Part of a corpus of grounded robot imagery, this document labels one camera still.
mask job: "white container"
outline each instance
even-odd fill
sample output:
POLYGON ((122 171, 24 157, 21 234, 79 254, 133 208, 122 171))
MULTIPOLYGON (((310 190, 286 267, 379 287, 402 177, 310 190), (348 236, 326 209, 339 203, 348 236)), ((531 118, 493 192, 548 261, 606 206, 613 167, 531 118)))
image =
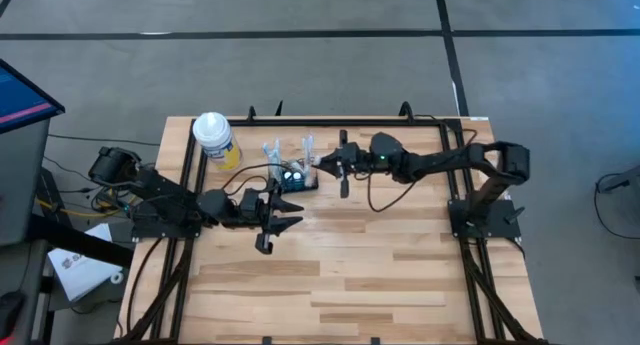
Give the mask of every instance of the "white container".
POLYGON ((219 170, 233 170, 242 162, 242 151, 222 114, 200 115, 193 124, 193 135, 219 170))

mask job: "gray floor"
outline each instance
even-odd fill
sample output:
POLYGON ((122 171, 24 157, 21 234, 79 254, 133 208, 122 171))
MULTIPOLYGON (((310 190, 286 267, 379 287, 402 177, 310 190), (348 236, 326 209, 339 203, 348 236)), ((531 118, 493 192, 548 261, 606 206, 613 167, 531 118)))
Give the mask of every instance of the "gray floor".
MULTIPOLYGON (((640 0, 447 0, 453 29, 640 27, 640 0)), ((440 26, 435 0, 13 0, 0 33, 162 32, 440 26)), ((593 209, 602 174, 640 163, 640 38, 456 39, 469 111, 532 150, 513 189, 545 336, 636 344, 640 243, 612 237, 593 209)), ((51 131, 159 141, 168 115, 456 115, 441 38, 2 41, 0 56, 67 107, 51 131)), ((87 169, 101 144, 51 139, 47 155, 87 169)), ((153 148, 130 146, 149 161, 153 148)), ((86 186, 51 168, 61 188, 86 186)), ((630 189, 601 200, 616 231, 640 236, 630 189)), ((65 197, 86 203, 79 195, 65 197)), ((54 343, 106 341, 117 306, 63 313, 54 343)))

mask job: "white paper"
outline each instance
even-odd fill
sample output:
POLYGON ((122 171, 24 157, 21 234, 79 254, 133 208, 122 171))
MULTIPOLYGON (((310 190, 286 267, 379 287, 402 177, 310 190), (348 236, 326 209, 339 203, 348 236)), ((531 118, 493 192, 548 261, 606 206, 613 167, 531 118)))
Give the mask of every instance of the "white paper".
MULTIPOLYGON (((108 224, 100 224, 85 231, 85 234, 111 241, 108 224)), ((58 274, 69 301, 76 301, 98 287, 111 275, 122 270, 121 266, 90 259, 67 250, 55 249, 49 252, 49 260, 58 274)))

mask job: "monitor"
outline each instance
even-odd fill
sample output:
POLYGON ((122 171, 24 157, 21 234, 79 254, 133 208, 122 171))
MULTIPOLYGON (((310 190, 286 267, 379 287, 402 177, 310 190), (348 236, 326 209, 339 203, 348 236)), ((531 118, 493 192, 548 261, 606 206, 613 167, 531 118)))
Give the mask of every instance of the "monitor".
POLYGON ((64 106, 0 59, 0 134, 62 113, 64 106))

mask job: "wooden table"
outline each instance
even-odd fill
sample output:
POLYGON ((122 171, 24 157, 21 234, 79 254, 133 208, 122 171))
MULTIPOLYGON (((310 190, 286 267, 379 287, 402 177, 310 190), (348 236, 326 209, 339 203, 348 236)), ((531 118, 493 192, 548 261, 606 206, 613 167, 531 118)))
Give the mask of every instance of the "wooden table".
MULTIPOLYGON (((160 173, 176 182, 191 119, 167 119, 156 162, 160 173)), ((493 141, 487 120, 463 118, 462 125, 478 131, 476 142, 493 141)), ((301 157, 301 138, 309 132, 315 136, 316 154, 327 154, 338 145, 339 129, 237 127, 234 133, 244 154, 244 167, 264 163, 261 147, 276 137, 283 159, 301 157)), ((373 134, 384 131, 412 152, 442 150, 437 128, 346 129, 349 140, 365 149, 373 134)), ((455 144, 453 135, 450 138, 455 144)), ((196 154, 191 189, 199 148, 196 154)), ((251 175, 265 173, 265 169, 246 171, 230 189, 251 175)), ((220 187, 230 175, 208 166, 204 190, 220 187)), ((473 172, 476 187, 483 176, 473 172)), ((457 179, 462 184, 462 176, 457 179)), ((254 249, 255 232, 203 229, 195 242, 180 342, 260 343, 263 336, 272 336, 275 343, 368 343, 371 337, 380 337, 383 343, 474 343, 459 245, 451 235, 446 210, 450 198, 446 175, 424 178, 383 213, 369 209, 366 181, 350 181, 349 198, 340 199, 335 178, 320 173, 319 180, 317 191, 284 196, 305 207, 304 220, 272 238, 275 249, 271 256, 254 249)), ((262 188, 264 184, 257 179, 247 186, 262 188)), ((404 189, 383 175, 373 177, 372 187, 377 207, 404 189)), ((464 194, 464 186, 459 188, 464 194)), ((157 294, 166 242, 156 248, 144 269, 133 304, 134 320, 157 294)), ((145 240, 137 245, 131 274, 138 272, 152 243, 145 240)), ((522 254, 502 239, 491 240, 488 246, 497 292, 524 328, 541 337, 522 254)), ((481 305, 490 336, 493 331, 484 296, 481 305)), ((127 306, 124 303, 120 312, 123 324, 127 306)), ((170 298, 163 336, 169 333, 172 307, 170 298)))

